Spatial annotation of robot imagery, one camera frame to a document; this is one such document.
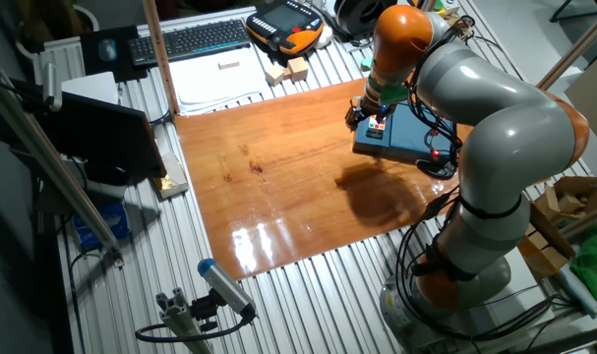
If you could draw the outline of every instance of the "gray robot arm segment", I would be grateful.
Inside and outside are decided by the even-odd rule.
[[[459,159],[462,205],[439,236],[457,268],[478,274],[522,239],[529,185],[562,172],[575,138],[565,111],[541,90],[493,67],[457,41],[425,62],[418,95],[432,110],[456,123],[474,125]],[[481,217],[478,211],[509,215]]]

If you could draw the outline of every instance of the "glossy wooden surface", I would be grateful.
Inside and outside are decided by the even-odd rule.
[[[176,118],[212,255],[233,277],[409,224],[455,186],[351,152],[344,115],[364,84]]]

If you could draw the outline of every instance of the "computer monitor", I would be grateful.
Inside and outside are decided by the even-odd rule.
[[[12,80],[16,89],[42,97],[42,87]],[[166,175],[153,132],[144,112],[64,92],[58,112],[34,116],[55,148],[80,157],[89,179],[100,183],[130,182]]]

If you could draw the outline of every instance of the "computer mouse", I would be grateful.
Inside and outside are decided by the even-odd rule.
[[[104,39],[99,43],[99,59],[109,63],[117,59],[117,49],[112,39]]]

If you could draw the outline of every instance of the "white paper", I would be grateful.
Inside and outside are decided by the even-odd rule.
[[[65,81],[62,83],[62,91],[112,104],[117,104],[119,99],[112,72]]]
[[[171,77],[182,112],[205,113],[235,100],[261,92],[258,63],[249,48],[169,63]],[[219,69],[219,62],[239,65]]]

